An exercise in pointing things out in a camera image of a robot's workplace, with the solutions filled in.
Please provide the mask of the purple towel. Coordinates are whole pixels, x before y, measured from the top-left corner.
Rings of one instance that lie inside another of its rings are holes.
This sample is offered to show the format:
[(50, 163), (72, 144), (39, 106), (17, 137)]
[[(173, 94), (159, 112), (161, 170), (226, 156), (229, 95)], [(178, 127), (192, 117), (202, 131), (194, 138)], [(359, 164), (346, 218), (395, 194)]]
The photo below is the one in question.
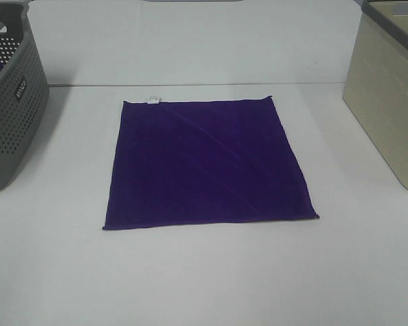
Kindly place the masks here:
[(271, 97), (123, 104), (105, 230), (317, 218)]

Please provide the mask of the beige storage bin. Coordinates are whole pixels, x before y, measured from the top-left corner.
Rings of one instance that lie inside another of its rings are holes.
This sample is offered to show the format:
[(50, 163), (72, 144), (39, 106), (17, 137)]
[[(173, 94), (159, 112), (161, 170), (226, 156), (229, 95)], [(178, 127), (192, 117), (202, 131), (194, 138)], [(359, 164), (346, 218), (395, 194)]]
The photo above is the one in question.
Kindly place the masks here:
[(408, 1), (364, 1), (343, 100), (408, 190)]

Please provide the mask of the grey perforated laundry basket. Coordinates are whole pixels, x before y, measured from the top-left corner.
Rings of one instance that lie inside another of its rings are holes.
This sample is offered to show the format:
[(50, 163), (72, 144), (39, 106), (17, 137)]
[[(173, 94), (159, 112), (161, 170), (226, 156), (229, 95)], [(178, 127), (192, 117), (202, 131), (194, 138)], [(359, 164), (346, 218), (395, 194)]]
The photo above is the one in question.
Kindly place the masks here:
[(0, 190), (15, 175), (48, 102), (46, 74), (22, 2), (0, 1)]

